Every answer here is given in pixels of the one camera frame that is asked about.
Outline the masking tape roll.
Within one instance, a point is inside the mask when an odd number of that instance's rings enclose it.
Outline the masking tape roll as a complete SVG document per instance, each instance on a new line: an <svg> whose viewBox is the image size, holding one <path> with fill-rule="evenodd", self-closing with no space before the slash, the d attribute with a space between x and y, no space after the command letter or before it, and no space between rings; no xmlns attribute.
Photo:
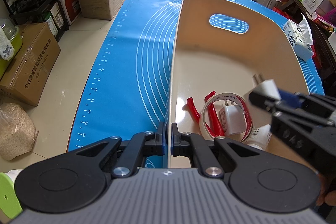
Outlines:
<svg viewBox="0 0 336 224"><path fill-rule="evenodd" d="M199 129L205 139L224 136L246 141L253 130L253 121L245 99L235 93L212 91L205 97Z"/></svg>

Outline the white pill bottle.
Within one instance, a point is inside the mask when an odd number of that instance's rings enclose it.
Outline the white pill bottle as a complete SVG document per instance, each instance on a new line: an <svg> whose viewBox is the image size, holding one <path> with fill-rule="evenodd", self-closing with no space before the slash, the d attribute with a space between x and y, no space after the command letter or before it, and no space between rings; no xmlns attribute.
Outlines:
<svg viewBox="0 0 336 224"><path fill-rule="evenodd" d="M269 124L255 128L246 140L246 145L265 151L272 137L270 128Z"/></svg>

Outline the white usb charger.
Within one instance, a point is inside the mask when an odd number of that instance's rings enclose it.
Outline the white usb charger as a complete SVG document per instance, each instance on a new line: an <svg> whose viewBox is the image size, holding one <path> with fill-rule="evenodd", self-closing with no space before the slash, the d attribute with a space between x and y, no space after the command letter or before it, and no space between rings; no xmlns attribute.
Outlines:
<svg viewBox="0 0 336 224"><path fill-rule="evenodd" d="M246 121L243 110L238 105L224 102L224 106L219 111L222 128L225 136L233 136L245 133Z"/></svg>

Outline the beige plastic storage bin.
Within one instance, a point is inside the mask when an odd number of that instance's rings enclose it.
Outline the beige plastic storage bin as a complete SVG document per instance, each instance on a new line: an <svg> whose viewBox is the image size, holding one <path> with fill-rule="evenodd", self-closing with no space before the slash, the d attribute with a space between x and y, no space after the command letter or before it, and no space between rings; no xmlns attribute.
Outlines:
<svg viewBox="0 0 336 224"><path fill-rule="evenodd" d="M187 98L202 110L207 94L246 95L253 77L278 88L308 93L303 71L282 28L256 9L227 0L183 0L170 77L169 123L199 132Z"/></svg>

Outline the blue silicone baking mat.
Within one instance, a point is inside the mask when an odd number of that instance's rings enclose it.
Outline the blue silicone baking mat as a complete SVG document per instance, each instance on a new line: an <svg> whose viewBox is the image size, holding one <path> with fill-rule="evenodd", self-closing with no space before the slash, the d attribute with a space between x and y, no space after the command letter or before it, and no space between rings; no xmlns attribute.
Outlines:
<svg viewBox="0 0 336 224"><path fill-rule="evenodd" d="M183 0L126 0L106 36L81 95L70 134L72 151L111 135L130 139L168 120L175 36ZM286 19L251 0L227 0ZM313 61L298 62L308 93L323 94Z"/></svg>

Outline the tissue box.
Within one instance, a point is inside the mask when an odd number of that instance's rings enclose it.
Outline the tissue box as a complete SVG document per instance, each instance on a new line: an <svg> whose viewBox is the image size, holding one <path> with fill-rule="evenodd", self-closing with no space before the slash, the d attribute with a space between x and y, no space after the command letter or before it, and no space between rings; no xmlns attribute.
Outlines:
<svg viewBox="0 0 336 224"><path fill-rule="evenodd" d="M290 42L295 54L303 61L308 61L313 56L313 37L308 21L303 17L297 24L288 19L283 26L283 31Z"/></svg>

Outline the bag of grain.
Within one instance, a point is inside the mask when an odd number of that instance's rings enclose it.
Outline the bag of grain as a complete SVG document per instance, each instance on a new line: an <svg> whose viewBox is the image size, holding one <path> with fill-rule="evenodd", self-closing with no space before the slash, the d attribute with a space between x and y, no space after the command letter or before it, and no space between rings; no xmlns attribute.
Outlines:
<svg viewBox="0 0 336 224"><path fill-rule="evenodd" d="M33 121L16 103L1 104L1 157L7 161L30 152L38 136Z"/></svg>

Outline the floor cardboard box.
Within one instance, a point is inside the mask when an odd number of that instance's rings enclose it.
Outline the floor cardboard box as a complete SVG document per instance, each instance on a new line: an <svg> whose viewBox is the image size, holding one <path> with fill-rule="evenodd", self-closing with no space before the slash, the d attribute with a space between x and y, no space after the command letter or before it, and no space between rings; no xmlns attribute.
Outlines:
<svg viewBox="0 0 336 224"><path fill-rule="evenodd" d="M1 78L1 93L36 107L60 47L47 23L19 28L23 44Z"/></svg>

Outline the green white stool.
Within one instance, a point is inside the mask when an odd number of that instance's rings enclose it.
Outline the green white stool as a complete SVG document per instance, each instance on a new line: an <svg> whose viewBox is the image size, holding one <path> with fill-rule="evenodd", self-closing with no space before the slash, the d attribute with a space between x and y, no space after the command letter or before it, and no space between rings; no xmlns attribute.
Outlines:
<svg viewBox="0 0 336 224"><path fill-rule="evenodd" d="M21 169L13 169L0 174L0 205L1 210L9 219L14 219L22 212L14 190L15 180L21 171Z"/></svg>

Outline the green plastic container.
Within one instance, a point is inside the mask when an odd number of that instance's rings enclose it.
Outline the green plastic container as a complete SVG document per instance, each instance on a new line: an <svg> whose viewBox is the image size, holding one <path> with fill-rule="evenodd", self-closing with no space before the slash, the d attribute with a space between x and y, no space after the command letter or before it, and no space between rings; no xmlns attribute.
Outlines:
<svg viewBox="0 0 336 224"><path fill-rule="evenodd" d="M11 63L12 59L17 55L22 47L22 38L20 29L15 26L9 19L1 18L1 63L0 77L2 77Z"/></svg>

